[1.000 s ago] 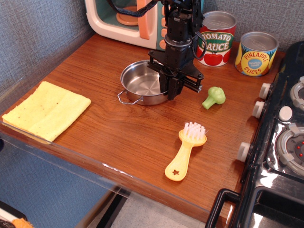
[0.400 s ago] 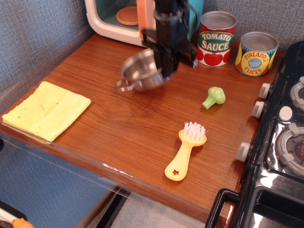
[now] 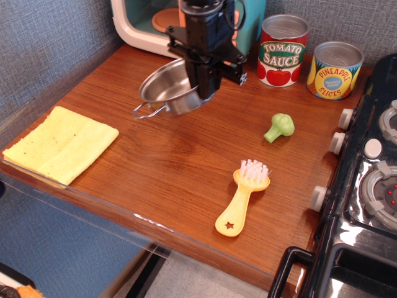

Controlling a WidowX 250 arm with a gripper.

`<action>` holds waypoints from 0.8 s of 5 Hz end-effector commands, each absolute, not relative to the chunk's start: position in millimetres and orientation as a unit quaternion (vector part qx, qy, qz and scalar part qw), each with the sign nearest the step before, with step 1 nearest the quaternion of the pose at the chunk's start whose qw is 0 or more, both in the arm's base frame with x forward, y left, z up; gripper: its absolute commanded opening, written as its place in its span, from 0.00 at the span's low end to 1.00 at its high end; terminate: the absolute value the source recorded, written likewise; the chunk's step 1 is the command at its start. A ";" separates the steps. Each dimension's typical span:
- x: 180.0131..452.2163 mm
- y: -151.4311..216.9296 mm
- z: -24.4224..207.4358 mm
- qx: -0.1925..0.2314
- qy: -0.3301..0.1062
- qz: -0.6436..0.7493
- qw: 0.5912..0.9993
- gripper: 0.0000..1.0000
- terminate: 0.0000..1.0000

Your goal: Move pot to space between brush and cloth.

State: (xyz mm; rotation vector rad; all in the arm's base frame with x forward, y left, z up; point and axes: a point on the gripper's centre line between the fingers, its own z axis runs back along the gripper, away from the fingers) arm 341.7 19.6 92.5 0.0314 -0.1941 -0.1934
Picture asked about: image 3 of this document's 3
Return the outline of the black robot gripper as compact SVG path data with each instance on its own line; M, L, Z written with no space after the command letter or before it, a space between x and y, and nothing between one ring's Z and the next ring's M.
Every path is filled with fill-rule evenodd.
M180 6L185 26L169 26L169 51L185 60L191 88L201 99L212 97L226 78L239 85L246 82L246 56L232 43L234 6Z

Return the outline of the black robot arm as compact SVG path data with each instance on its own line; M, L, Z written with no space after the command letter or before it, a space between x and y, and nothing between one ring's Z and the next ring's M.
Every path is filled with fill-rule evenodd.
M169 52L185 60L192 88L201 99L212 97L226 78L239 85L246 81L246 56L232 43L234 1L181 1L185 26L169 26Z

